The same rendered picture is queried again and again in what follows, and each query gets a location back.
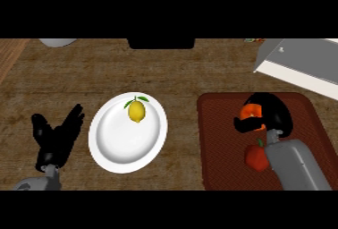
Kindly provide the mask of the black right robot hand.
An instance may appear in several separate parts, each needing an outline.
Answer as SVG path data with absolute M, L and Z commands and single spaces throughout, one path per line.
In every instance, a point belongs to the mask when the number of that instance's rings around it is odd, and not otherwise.
M 268 92 L 255 92 L 245 100 L 243 105 L 252 103 L 262 107 L 262 117 L 256 118 L 256 122 L 265 124 L 265 131 L 277 130 L 281 132 L 280 137 L 290 135 L 293 130 L 293 120 L 289 109 L 279 97 Z M 240 126 L 239 116 L 233 118 L 233 127 L 239 133 L 246 133 Z

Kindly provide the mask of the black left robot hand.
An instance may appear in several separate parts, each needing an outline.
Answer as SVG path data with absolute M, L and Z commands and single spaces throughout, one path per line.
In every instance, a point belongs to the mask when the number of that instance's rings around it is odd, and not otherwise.
M 79 104 L 73 106 L 63 123 L 51 128 L 44 116 L 31 116 L 32 137 L 39 146 L 35 169 L 42 172 L 42 167 L 54 165 L 60 168 L 67 161 L 73 142 L 81 132 L 84 113 Z

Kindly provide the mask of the orange squash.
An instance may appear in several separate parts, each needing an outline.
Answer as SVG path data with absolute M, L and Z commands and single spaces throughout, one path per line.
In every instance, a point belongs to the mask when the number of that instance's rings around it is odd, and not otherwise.
M 239 113 L 240 126 L 245 131 L 262 131 L 265 129 L 265 124 L 255 121 L 255 119 L 261 117 L 261 105 L 252 103 L 245 104 Z

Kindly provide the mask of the dark red tray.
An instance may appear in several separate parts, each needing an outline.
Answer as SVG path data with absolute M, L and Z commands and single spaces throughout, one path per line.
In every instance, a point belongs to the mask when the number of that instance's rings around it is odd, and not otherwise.
M 196 102 L 205 189 L 271 191 L 281 188 L 270 169 L 252 170 L 243 163 L 245 148 L 265 139 L 262 131 L 240 133 L 233 127 L 248 92 L 206 93 Z M 290 139 L 308 146 L 330 187 L 338 190 L 338 154 L 308 98 L 295 92 L 277 93 L 293 119 Z

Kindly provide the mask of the grey and white tiered shelf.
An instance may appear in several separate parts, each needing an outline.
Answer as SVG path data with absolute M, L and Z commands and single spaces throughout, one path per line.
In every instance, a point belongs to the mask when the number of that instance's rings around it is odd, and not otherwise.
M 268 38 L 253 72 L 338 101 L 338 38 Z

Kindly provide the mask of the red bell pepper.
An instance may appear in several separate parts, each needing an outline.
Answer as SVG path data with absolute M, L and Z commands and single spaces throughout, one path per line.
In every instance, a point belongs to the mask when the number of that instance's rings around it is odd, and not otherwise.
M 243 152 L 243 162 L 256 171 L 262 172 L 268 167 L 268 159 L 264 151 L 264 142 L 256 139 L 256 145 L 249 145 Z

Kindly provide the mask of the white oval plate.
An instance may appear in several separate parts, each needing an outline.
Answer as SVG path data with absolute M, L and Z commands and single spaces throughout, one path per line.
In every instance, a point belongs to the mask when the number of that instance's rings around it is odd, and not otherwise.
M 144 118 L 137 123 L 128 117 L 128 102 L 144 105 Z M 94 162 L 110 173 L 127 174 L 141 169 L 156 158 L 168 133 L 162 105 L 143 92 L 112 97 L 96 112 L 88 130 L 88 149 Z

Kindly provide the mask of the yellow lemon with leaves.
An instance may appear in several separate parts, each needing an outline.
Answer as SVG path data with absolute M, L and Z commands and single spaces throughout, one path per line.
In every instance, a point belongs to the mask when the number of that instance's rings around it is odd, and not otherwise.
M 132 97 L 132 100 L 129 100 L 124 105 L 128 109 L 128 117 L 135 123 L 138 123 L 144 118 L 144 102 L 147 101 L 149 99 L 146 97 Z

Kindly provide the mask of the pale grey round object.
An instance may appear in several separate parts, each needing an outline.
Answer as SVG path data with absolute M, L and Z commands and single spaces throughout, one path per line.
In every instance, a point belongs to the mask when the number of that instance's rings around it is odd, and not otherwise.
M 75 41 L 75 38 L 41 38 L 39 41 L 47 47 L 65 47 Z

